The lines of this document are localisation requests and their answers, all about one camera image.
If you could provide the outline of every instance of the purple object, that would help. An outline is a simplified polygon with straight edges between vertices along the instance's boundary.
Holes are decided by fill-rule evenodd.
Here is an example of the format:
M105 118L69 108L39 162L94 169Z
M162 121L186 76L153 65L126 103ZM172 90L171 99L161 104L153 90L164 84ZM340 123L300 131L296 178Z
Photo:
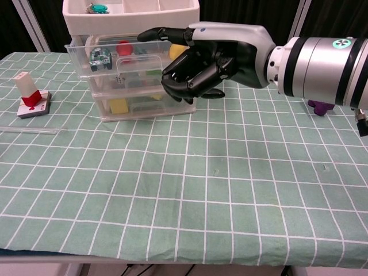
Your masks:
M308 101L308 105L314 108L315 115L324 116L327 111L334 109L335 105L325 102Z

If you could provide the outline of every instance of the red block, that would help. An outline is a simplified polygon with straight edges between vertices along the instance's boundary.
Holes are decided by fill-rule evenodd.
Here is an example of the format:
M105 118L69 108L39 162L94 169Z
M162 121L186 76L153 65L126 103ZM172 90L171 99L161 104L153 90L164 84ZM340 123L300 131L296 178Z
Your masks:
M41 99L42 96L39 90L34 92L30 97L22 97L24 104L29 107L34 107Z
M128 41L121 41L116 46L116 51L119 56L130 56L133 53L133 46Z

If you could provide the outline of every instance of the black robotic fingers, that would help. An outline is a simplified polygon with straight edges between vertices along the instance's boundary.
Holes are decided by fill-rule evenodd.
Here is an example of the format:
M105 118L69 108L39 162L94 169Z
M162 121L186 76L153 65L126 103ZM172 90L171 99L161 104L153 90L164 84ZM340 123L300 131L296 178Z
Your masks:
M146 42L151 40L168 40L171 43L188 46L191 44L191 37L194 29L175 29L167 27L156 27L140 33L138 41Z
M228 57L214 41L193 41L194 29L153 28L138 35L139 41L168 40L174 44L189 45L162 72L161 84L176 101L184 99L192 104L193 98L222 98L225 94L214 89L223 79L232 77L236 59Z

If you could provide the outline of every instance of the black curtain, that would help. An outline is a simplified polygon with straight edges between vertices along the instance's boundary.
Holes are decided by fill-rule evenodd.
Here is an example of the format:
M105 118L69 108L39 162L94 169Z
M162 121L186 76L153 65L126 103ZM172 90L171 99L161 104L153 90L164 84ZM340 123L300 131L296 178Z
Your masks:
M297 0L200 0L201 21L264 26L277 45L288 41Z
M36 52L12 0L1 0L0 37L0 59L12 52Z
M28 0L51 52L66 52L71 37L63 17L63 0Z
M313 0L301 36L367 37L367 0Z

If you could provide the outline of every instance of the white storage box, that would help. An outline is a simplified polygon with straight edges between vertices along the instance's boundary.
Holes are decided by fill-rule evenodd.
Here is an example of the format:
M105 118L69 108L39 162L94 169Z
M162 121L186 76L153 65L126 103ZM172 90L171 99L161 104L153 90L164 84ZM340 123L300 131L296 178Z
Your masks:
M170 46L168 41L91 36L85 46L72 41L66 48L76 73L89 83L101 120L117 121L195 112L195 102L176 102L161 85Z
M89 4L103 4L108 14L88 14ZM155 26L186 28L200 19L198 0L64 0L69 34L137 35Z

